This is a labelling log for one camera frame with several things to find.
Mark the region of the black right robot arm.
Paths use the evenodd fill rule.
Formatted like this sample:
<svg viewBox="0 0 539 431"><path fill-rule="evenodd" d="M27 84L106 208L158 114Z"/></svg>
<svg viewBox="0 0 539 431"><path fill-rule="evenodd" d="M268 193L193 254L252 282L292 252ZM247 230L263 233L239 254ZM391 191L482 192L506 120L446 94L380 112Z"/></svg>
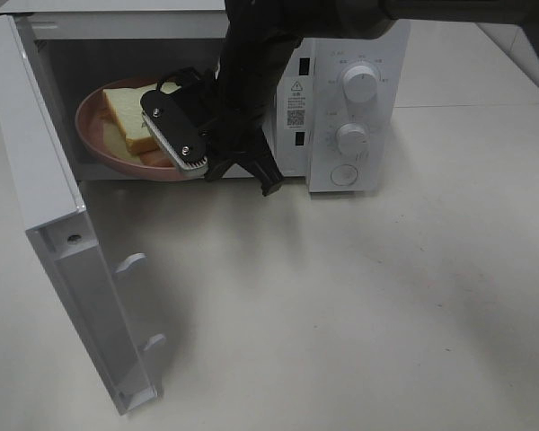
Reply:
<svg viewBox="0 0 539 431"><path fill-rule="evenodd" d="M204 76L213 120L206 140L205 180L235 164L277 191L283 176L261 122L293 51L304 38L375 40L400 19L519 26L539 59L539 1L228 1L229 26L216 73Z"/></svg>

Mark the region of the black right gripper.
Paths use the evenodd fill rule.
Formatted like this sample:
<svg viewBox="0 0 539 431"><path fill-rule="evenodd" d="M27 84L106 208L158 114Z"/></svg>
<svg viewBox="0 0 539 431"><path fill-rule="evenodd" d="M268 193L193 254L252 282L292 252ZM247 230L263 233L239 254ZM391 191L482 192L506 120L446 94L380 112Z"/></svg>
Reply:
<svg viewBox="0 0 539 431"><path fill-rule="evenodd" d="M220 180L238 164L260 182L264 197L278 191L284 176L260 124L247 111L222 104L214 73L185 67L179 71L179 86L181 111L205 146L204 179Z"/></svg>

